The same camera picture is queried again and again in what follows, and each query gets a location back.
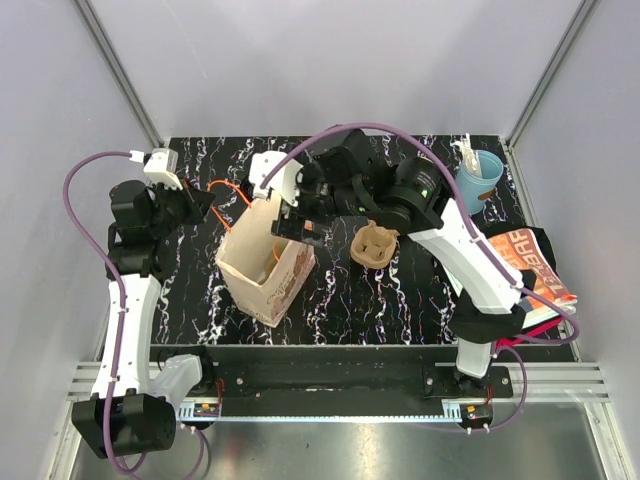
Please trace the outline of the pulp cup carrier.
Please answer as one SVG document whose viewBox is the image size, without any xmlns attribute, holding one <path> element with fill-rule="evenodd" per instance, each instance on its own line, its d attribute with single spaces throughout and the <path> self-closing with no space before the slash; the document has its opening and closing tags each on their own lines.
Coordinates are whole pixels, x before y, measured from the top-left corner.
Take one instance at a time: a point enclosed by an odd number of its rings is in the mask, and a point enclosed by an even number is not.
<svg viewBox="0 0 640 480">
<path fill-rule="evenodd" d="M 355 234 L 350 246 L 350 256 L 359 265 L 370 269 L 386 268 L 396 250 L 399 233 L 378 226 L 369 220 Z"/>
</svg>

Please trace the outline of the paper bag orange handles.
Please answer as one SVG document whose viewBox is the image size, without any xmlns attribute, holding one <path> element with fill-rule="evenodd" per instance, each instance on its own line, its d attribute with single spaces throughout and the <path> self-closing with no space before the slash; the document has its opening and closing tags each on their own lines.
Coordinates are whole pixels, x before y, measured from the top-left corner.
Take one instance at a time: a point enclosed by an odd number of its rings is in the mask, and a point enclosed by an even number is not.
<svg viewBox="0 0 640 480">
<path fill-rule="evenodd" d="M 233 224 L 220 221 L 226 233 L 217 249 L 216 264 L 238 309 L 275 327 L 315 265 L 313 247 L 271 233 L 279 196 L 251 201 L 227 180 L 214 180 L 207 188 L 218 184 L 235 190 L 247 208 Z"/>
</svg>

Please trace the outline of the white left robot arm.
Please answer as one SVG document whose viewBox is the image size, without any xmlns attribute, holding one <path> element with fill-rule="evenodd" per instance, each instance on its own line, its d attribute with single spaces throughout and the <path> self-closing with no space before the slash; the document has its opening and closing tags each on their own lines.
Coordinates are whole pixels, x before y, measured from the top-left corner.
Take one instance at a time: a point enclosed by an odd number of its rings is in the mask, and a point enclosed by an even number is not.
<svg viewBox="0 0 640 480">
<path fill-rule="evenodd" d="M 198 225 L 214 194 L 188 180 L 173 190 L 129 180 L 109 193 L 106 275 L 110 312 L 98 376 L 87 400 L 74 404 L 72 423 L 100 459 L 169 449 L 176 413 L 188 396 L 216 388 L 216 372 L 203 347 L 187 347 L 150 375 L 150 336 L 166 277 L 166 238 L 183 225 Z"/>
</svg>

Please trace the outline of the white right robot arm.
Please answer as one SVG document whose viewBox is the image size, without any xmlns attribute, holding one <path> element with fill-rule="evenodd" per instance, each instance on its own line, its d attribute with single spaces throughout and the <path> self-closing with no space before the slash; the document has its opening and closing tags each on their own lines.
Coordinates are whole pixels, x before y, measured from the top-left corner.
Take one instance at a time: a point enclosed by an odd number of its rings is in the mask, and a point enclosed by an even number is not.
<svg viewBox="0 0 640 480">
<path fill-rule="evenodd" d="M 426 249 L 462 286 L 450 329 L 458 339 L 454 384 L 476 396 L 490 383 L 493 345 L 520 333 L 523 275 L 503 260 L 467 213 L 447 167 L 426 151 L 390 165 L 367 125 L 339 125 L 290 153 L 254 157 L 250 181 L 261 199 L 281 199 L 271 232 L 318 246 L 307 223 L 365 217 Z"/>
</svg>

